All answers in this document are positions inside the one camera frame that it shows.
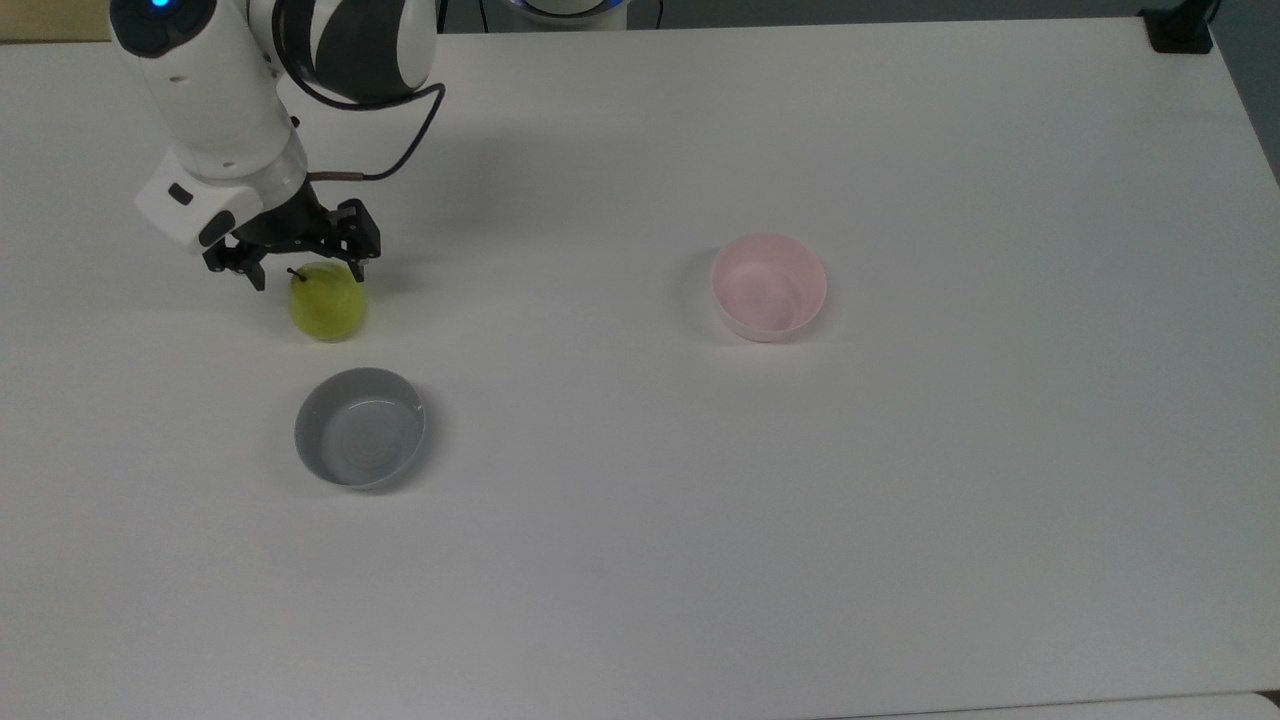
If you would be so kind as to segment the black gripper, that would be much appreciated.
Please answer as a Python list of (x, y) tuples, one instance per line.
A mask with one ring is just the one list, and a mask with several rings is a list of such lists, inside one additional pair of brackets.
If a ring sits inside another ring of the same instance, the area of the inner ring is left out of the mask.
[(338, 258), (356, 283), (365, 282), (366, 265), (381, 258), (381, 232), (366, 206), (357, 199), (338, 205), (335, 228), (329, 211), (320, 204), (312, 186), (302, 186), (282, 205), (260, 213), (236, 229), (238, 243), (230, 247), (219, 240), (204, 252), (210, 272), (246, 278), (264, 292), (266, 275), (262, 260), (268, 254), (315, 252)]

